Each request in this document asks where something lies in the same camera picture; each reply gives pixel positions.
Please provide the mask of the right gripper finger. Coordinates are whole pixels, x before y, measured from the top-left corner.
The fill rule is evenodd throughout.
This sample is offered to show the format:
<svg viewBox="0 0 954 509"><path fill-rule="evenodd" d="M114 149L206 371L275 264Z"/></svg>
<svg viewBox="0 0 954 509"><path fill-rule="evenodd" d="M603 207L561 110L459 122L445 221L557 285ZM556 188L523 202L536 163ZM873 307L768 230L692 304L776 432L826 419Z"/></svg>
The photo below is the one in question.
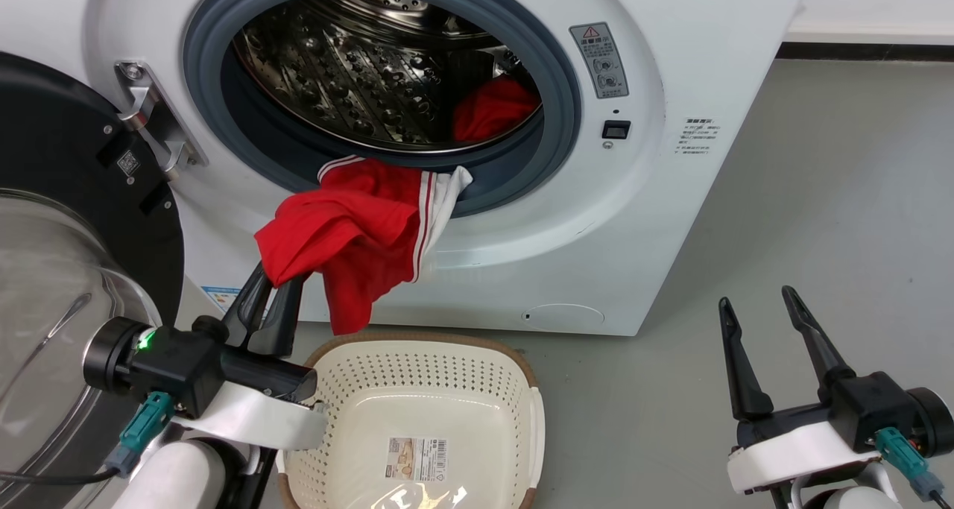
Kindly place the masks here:
<svg viewBox="0 0 954 509"><path fill-rule="evenodd" d="M728 298L719 300L718 312L733 418L752 422L769 417L773 414L774 404L771 397L761 391L744 350L742 326Z"/></svg>
<svg viewBox="0 0 954 509"><path fill-rule="evenodd" d="M845 362L821 324L815 319L796 288L784 285L781 295L792 326L801 334L818 380L817 395L821 404L832 402L831 391L835 382L856 377L855 370Z"/></svg>

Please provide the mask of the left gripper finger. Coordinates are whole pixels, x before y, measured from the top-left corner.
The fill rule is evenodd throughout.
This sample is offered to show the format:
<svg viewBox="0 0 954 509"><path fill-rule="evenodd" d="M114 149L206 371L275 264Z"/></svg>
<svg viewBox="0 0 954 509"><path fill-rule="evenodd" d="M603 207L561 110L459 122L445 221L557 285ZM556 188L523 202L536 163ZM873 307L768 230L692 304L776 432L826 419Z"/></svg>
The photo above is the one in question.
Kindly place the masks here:
<svg viewBox="0 0 954 509"><path fill-rule="evenodd" d="M259 262L221 319L229 332L227 345L247 347L252 334L260 330L272 291L272 281L267 278L262 262Z"/></svg>
<svg viewBox="0 0 954 509"><path fill-rule="evenodd" d="M265 319L250 337L250 352L272 357L291 356L304 282L306 278L297 276L277 288Z"/></svg>

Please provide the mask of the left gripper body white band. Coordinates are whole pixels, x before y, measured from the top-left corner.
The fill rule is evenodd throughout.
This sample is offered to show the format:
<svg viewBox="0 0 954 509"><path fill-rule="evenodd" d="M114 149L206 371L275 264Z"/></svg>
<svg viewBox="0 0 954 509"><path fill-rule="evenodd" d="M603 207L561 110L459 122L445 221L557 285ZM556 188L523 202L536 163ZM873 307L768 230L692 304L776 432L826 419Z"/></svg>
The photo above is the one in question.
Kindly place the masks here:
<svg viewBox="0 0 954 509"><path fill-rule="evenodd" d="M320 448L329 425L323 403L308 406L318 387L313 367L251 352L222 354L225 383L199 418L176 424L266 449Z"/></svg>

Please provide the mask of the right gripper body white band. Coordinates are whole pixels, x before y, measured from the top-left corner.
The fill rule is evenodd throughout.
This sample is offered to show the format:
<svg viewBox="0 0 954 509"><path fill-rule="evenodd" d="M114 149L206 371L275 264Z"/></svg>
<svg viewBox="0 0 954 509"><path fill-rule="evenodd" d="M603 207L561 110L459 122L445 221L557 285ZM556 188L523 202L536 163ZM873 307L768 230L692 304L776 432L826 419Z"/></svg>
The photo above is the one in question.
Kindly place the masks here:
<svg viewBox="0 0 954 509"><path fill-rule="evenodd" d="M727 474L737 494L798 495L801 489L854 481L885 492L885 467L875 452L854 452L829 421L830 408L811 404L773 411L772 405L732 406L737 444Z"/></svg>

